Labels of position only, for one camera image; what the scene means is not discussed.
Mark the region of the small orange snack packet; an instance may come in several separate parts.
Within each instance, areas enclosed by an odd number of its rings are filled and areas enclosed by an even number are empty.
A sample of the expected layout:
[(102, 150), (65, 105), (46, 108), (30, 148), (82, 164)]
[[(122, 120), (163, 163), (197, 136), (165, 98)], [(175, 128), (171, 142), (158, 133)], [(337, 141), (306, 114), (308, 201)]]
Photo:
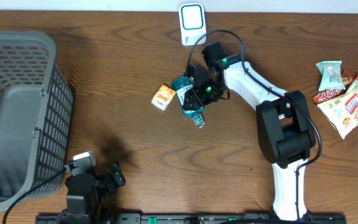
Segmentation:
[(172, 102), (174, 96), (176, 95), (176, 91), (170, 88), (169, 86), (163, 84), (158, 89), (156, 94), (151, 99), (151, 104), (156, 108), (165, 111), (169, 104)]

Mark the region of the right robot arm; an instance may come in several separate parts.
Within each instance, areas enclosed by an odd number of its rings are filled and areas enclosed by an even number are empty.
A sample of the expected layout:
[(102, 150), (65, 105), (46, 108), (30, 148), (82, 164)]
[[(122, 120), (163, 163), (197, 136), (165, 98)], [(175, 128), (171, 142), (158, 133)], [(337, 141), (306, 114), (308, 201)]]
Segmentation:
[(217, 102), (224, 91), (234, 91), (256, 112), (262, 154), (273, 169), (273, 212), (280, 220), (301, 221), (307, 214), (303, 181), (315, 146), (315, 127), (305, 96), (287, 92), (259, 75), (244, 53), (227, 55), (219, 42), (207, 45), (203, 58), (208, 71), (188, 63), (184, 75), (194, 80), (182, 108), (196, 111)]

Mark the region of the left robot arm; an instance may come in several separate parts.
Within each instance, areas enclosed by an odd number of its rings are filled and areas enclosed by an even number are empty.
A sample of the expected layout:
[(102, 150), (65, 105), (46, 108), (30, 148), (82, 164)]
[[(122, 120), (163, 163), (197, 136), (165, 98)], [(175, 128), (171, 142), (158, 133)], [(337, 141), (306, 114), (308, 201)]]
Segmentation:
[(68, 224), (115, 223), (114, 215), (103, 208), (105, 199), (117, 194), (119, 187), (126, 180), (118, 162), (109, 166), (109, 170), (97, 176), (94, 169), (91, 172), (81, 171), (66, 179), (68, 188), (66, 196), (67, 209), (60, 221)]

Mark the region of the blue mouthwash bottle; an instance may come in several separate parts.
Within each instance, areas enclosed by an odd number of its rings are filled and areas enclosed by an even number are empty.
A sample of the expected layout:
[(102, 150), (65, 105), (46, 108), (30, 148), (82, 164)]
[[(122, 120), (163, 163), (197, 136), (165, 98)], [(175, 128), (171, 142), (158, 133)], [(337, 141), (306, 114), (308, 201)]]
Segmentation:
[(205, 124), (202, 115), (204, 107), (193, 102), (190, 98), (190, 93), (193, 91), (194, 86), (194, 82), (186, 77), (177, 78), (172, 82), (172, 87), (176, 91), (183, 114), (185, 117), (191, 118), (197, 128), (202, 128)]

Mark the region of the teal wet wipes pack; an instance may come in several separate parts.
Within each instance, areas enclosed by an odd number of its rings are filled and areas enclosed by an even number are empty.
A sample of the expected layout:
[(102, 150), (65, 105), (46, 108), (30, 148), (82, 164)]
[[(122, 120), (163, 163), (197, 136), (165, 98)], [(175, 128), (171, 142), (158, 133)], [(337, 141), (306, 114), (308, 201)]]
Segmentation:
[(340, 60), (316, 63), (316, 66), (321, 73), (321, 82), (318, 91), (345, 89), (341, 75), (341, 64), (342, 62)]

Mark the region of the red Top chocolate bar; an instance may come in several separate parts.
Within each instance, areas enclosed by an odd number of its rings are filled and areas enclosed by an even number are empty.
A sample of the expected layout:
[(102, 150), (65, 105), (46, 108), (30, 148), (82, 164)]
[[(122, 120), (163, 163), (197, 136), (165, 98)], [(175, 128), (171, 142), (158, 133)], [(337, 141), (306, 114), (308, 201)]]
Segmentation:
[(312, 97), (313, 102), (316, 105), (345, 93), (346, 90), (351, 85), (351, 83), (356, 79), (356, 76), (353, 74), (350, 74), (347, 70), (343, 70), (341, 75), (342, 75), (342, 82), (343, 82), (345, 89), (344, 90), (331, 89), (331, 90), (323, 90), (323, 91), (319, 92), (317, 95)]

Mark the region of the yellow snack bag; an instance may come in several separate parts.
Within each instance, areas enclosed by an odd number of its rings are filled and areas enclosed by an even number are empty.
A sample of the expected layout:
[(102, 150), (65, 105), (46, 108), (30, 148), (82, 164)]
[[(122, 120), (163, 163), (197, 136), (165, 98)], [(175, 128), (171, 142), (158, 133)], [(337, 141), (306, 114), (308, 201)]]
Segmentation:
[(344, 94), (317, 104), (342, 139), (358, 126), (358, 75)]

